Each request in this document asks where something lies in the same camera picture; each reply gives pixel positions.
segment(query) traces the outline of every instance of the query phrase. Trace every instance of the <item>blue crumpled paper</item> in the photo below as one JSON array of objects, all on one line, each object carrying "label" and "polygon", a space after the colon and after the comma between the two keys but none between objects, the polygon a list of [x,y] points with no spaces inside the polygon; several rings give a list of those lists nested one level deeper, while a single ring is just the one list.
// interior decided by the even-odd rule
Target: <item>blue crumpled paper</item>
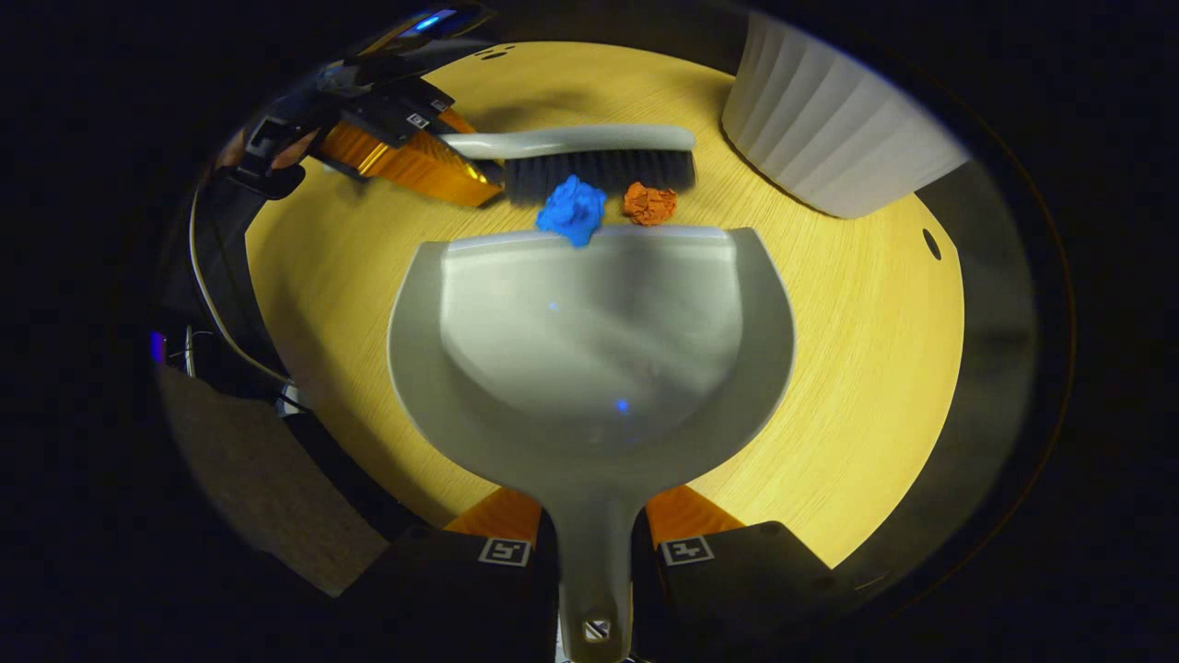
[{"label": "blue crumpled paper", "polygon": [[606,192],[571,175],[545,201],[545,208],[536,215],[536,228],[560,232],[580,249],[590,243],[604,216]]}]

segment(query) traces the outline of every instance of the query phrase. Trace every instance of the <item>white cable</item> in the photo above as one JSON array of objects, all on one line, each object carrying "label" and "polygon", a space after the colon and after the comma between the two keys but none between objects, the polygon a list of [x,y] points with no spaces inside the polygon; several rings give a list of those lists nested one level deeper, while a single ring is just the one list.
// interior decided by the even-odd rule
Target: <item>white cable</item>
[{"label": "white cable", "polygon": [[209,307],[209,313],[213,317],[213,323],[217,326],[217,330],[220,332],[222,337],[225,339],[225,342],[229,343],[230,349],[251,363],[255,368],[266,375],[270,375],[275,380],[286,385],[295,385],[295,381],[290,378],[284,378],[275,373],[252,356],[245,354],[245,350],[239,348],[237,343],[233,342],[233,337],[229,335],[229,329],[225,329],[225,323],[222,322],[220,314],[217,313],[217,307],[213,306],[213,300],[209,295],[209,288],[205,285],[205,277],[200,274],[200,264],[197,262],[197,196],[199,193],[200,185],[198,184],[196,191],[192,192],[192,206],[189,209],[189,260],[192,261],[192,275],[197,277],[197,288],[200,289],[200,298],[204,300],[205,306]]}]

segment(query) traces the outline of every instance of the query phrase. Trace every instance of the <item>orange crumpled paper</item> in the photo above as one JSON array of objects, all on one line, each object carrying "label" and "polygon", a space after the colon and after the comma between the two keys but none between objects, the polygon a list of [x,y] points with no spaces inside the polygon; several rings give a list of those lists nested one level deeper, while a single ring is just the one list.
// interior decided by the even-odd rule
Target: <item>orange crumpled paper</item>
[{"label": "orange crumpled paper", "polygon": [[635,182],[623,196],[623,214],[639,225],[659,225],[676,214],[676,198],[671,189],[653,189]]}]

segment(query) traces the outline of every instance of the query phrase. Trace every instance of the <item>blue light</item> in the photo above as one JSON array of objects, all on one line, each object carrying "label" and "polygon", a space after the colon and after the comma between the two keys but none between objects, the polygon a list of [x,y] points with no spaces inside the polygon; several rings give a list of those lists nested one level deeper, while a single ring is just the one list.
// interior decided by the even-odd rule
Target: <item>blue light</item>
[{"label": "blue light", "polygon": [[435,15],[428,18],[428,19],[424,19],[424,20],[420,21],[417,25],[414,26],[414,29],[419,29],[419,31],[426,29],[426,28],[430,27],[432,25],[439,22],[439,19],[441,19],[441,18],[442,17],[435,14]]}]

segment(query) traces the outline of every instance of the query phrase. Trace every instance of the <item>wooden table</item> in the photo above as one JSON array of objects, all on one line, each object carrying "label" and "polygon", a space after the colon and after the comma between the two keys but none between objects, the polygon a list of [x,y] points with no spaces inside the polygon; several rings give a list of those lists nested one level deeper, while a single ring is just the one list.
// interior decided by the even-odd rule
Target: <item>wooden table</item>
[{"label": "wooden table", "polygon": [[[742,453],[690,485],[745,523],[779,520],[826,564],[850,554],[921,471],[962,352],[954,244],[915,196],[868,217],[825,216],[746,165],[720,131],[732,77],[617,46],[525,42],[427,78],[480,131],[667,123],[698,139],[699,184],[674,223],[756,228],[797,317],[782,406]],[[421,242],[531,229],[536,208],[459,208],[309,162],[248,234],[266,327],[340,444],[390,493],[443,525],[495,488],[439,454],[397,403],[386,368],[389,310]],[[605,223],[627,223],[618,199]],[[922,231],[941,248],[936,260]]]}]

